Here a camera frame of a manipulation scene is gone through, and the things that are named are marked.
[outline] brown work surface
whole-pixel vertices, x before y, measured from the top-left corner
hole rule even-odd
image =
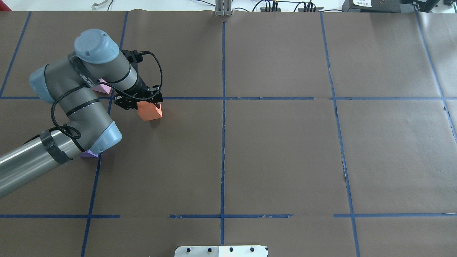
[[[97,94],[122,141],[0,199],[0,255],[255,244],[271,257],[452,256],[457,214],[442,213],[457,209],[457,56],[444,20],[0,12],[0,155],[53,127],[28,77],[86,29],[154,52],[165,97],[164,117],[144,122]],[[151,56],[139,74],[160,81]]]

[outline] white cable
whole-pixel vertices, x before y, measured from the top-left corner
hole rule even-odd
[[[99,3],[99,4],[94,3],[94,4],[92,5],[92,10],[93,10],[93,11],[96,11],[96,10],[97,10],[97,6],[104,5],[104,4],[106,4],[107,2],[108,2],[108,0],[104,0],[103,2],[101,2],[101,3]]]

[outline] robotic arm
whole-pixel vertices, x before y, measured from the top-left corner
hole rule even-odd
[[[102,30],[90,29],[74,42],[74,52],[47,64],[30,76],[30,85],[42,100],[53,104],[53,129],[0,157],[0,198],[90,149],[101,153],[122,135],[92,91],[103,78],[118,93],[115,104],[136,109],[137,102],[162,102],[162,69],[151,52],[119,50]],[[142,55],[157,61],[161,82],[149,88],[138,75]],[[53,117],[57,103],[70,122],[60,126]]]

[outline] white sticker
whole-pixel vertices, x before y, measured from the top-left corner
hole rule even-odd
[[[355,5],[371,7],[371,0],[352,0]]]

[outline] light blue end cap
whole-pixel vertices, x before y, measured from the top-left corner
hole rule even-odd
[[[106,32],[100,29],[88,29],[74,41],[76,55],[91,64],[104,64],[114,60],[119,54],[119,47]]]
[[[119,143],[122,139],[122,134],[117,128],[116,124],[111,122],[111,124],[103,131],[101,136],[95,141],[95,143],[90,148],[90,151],[94,154],[99,154],[104,150],[112,147],[113,145]]]
[[[40,69],[32,73],[29,77],[29,83],[33,91],[35,91],[35,93],[41,98],[41,100],[48,103],[53,103],[54,99],[49,94],[48,87],[46,86],[46,80],[44,77],[44,71],[46,69],[46,66],[47,65],[41,67]]]

